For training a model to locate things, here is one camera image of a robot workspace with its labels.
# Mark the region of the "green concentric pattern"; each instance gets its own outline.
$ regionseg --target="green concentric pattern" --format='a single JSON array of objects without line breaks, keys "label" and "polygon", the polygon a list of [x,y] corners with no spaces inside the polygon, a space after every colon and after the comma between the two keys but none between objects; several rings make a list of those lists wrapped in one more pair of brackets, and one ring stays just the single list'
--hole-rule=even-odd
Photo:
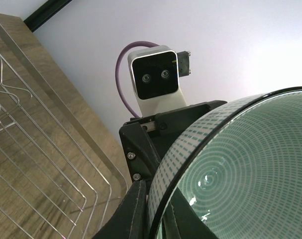
[{"label": "green concentric pattern", "polygon": [[[149,227],[181,165],[227,116],[260,96],[221,106],[172,145],[154,177]],[[265,98],[211,139],[178,183],[219,238],[302,238],[302,91]]]}]

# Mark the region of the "black frame edge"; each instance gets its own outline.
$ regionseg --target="black frame edge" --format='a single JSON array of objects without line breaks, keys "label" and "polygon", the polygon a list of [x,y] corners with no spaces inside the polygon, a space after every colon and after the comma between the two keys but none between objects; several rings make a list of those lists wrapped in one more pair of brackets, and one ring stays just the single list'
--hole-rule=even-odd
[{"label": "black frame edge", "polygon": [[30,15],[24,23],[34,32],[41,27],[46,21],[52,18],[57,12],[63,9],[72,0],[48,0],[44,5],[38,8]]}]

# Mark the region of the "white ceiling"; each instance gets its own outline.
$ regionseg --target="white ceiling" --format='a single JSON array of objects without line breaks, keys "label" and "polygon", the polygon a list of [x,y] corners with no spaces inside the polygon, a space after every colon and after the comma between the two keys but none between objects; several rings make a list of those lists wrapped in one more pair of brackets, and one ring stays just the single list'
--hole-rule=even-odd
[{"label": "white ceiling", "polygon": [[[132,41],[192,52],[189,104],[302,85],[302,0],[73,0],[35,34],[116,136],[131,115],[114,67]],[[126,60],[120,76],[139,112]]]}]

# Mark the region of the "wooden panel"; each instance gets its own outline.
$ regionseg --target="wooden panel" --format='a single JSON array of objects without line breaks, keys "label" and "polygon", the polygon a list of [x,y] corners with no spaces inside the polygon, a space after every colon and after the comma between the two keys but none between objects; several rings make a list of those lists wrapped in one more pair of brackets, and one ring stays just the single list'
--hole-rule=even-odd
[{"label": "wooden panel", "polygon": [[[23,21],[18,17],[0,14],[0,23],[75,117],[85,129],[90,132],[93,139],[106,155],[125,175],[127,182],[130,182],[122,148],[117,144],[115,138],[105,128],[101,120],[89,108],[48,52],[24,25]],[[16,59],[1,38],[0,53],[30,86],[50,112],[54,114],[67,132],[81,146],[85,154],[92,160],[94,165],[98,167],[104,177],[109,181],[112,187],[111,198],[113,200],[109,203],[106,212],[105,219],[108,220],[120,202],[120,199],[118,199],[120,196],[120,186],[117,179],[101,162],[99,157],[94,154],[84,139],[68,122],[68,119],[64,117],[54,102],[49,99],[46,93],[34,81],[32,76],[23,67],[21,62]],[[12,87],[27,89],[23,82],[20,81],[6,65],[4,65],[3,68],[3,82]],[[22,109],[18,109],[10,114],[17,124],[0,132],[0,175],[21,194],[21,197],[18,196],[5,181],[0,179],[0,207],[28,231],[31,236],[35,238],[61,238],[44,219],[48,220],[53,227],[56,227],[63,235],[67,235],[72,228],[72,223],[66,216],[70,217],[73,221],[76,220],[79,214],[76,205],[82,206],[85,201],[81,193],[87,198],[86,206],[95,203],[96,195],[92,188],[86,184],[86,182],[88,182],[97,191],[97,203],[99,204],[95,208],[92,221],[88,228],[86,238],[91,238],[97,231],[105,207],[104,202],[108,200],[108,184],[99,176],[86,157],[35,97],[30,100],[29,94],[22,90],[10,89],[10,92],[19,97],[23,103],[23,109],[28,112],[30,118],[27,117]],[[0,103],[7,110],[15,106],[10,96],[4,93],[0,93]],[[11,123],[12,119],[5,117],[1,122],[3,125],[6,125]],[[26,131],[30,138],[26,136],[19,126]],[[49,158],[52,159],[53,163],[56,164],[61,172],[63,172],[74,185],[68,182],[53,163],[48,160]],[[74,168],[69,165],[67,160],[70,161]],[[41,218],[30,205],[26,204],[22,197],[25,198],[43,218]],[[91,209],[87,209],[81,213],[71,238],[81,237],[88,218],[91,216],[91,211]],[[28,237],[0,211],[0,238]]]}]

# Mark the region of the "connector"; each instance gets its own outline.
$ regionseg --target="connector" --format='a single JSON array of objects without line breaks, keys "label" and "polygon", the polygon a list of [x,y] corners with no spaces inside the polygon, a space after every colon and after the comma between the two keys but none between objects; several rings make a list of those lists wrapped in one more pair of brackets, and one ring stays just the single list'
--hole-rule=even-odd
[{"label": "connector", "polygon": [[181,51],[177,53],[179,76],[188,76],[191,73],[190,70],[190,55],[189,51]]}]

